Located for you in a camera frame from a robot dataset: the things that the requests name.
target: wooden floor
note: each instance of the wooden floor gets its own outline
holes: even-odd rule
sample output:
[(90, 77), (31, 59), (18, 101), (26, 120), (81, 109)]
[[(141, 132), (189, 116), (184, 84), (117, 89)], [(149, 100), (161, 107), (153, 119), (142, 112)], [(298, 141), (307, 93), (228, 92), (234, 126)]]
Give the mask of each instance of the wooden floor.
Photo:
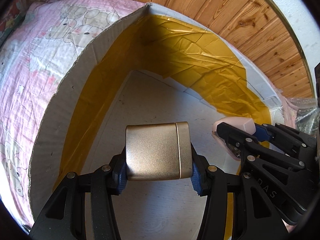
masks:
[(137, 0), (155, 2), (207, 26), (252, 60), (286, 97), (311, 97), (304, 61), (265, 0)]

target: gold metallic box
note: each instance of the gold metallic box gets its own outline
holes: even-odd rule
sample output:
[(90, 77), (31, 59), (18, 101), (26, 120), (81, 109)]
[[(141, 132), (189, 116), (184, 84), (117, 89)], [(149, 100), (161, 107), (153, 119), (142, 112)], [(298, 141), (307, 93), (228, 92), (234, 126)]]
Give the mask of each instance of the gold metallic box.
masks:
[(168, 180), (192, 176), (187, 122), (128, 125), (125, 141), (128, 180)]

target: pink blanket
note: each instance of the pink blanket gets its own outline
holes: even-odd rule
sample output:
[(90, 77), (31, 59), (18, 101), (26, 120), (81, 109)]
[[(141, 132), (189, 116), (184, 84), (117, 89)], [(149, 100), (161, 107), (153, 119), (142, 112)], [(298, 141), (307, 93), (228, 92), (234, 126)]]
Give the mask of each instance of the pink blanket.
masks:
[(0, 51), (0, 195), (20, 225), (34, 223), (28, 166), (51, 97), (85, 46), (143, 3), (39, 0)]

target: wrinkled tape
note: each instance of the wrinkled tape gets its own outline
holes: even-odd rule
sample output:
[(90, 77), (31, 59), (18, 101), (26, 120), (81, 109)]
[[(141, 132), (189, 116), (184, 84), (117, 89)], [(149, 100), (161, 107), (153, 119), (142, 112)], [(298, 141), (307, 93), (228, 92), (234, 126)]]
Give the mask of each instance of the wrinkled tape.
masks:
[(226, 116), (271, 123), (269, 109), (247, 88), (239, 59), (214, 33), (180, 20), (148, 15), (124, 30), (92, 70), (76, 104), (59, 177), (80, 173), (107, 110), (132, 70), (171, 77)]

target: metal pin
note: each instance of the metal pin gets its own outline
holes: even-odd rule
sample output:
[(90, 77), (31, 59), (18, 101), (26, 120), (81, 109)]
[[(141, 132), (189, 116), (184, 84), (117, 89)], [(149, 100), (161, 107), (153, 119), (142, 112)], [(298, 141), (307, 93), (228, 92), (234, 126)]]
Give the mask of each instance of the metal pin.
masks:
[(75, 176), (76, 176), (76, 174), (75, 174), (74, 172), (69, 172), (69, 173), (67, 174), (67, 178), (68, 178), (68, 179), (73, 179)]
[(110, 165), (103, 165), (103, 166), (101, 167), (101, 169), (102, 169), (103, 171), (110, 171), (110, 170), (111, 170), (111, 166), (110, 166)]
[(250, 162), (254, 162), (256, 158), (254, 156), (252, 156), (252, 155), (248, 155), (247, 159)]
[(244, 176), (246, 179), (250, 179), (250, 178), (251, 178), (251, 174), (248, 173), (248, 172), (245, 172), (245, 173), (243, 174), (243, 176)]
[(208, 170), (209, 170), (209, 171), (213, 171), (213, 172), (214, 172), (214, 171), (217, 171), (217, 169), (218, 169), (218, 168), (217, 168), (216, 166), (214, 166), (214, 165), (210, 165), (210, 166), (208, 167)]

